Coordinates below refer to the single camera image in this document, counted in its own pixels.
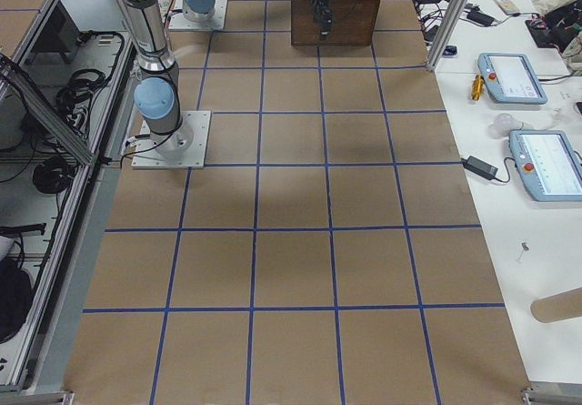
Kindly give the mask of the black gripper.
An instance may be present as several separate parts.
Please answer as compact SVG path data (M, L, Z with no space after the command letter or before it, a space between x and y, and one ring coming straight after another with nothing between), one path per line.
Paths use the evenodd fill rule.
M320 39L326 40L332 28L332 0L309 0L312 8L313 22L320 21Z

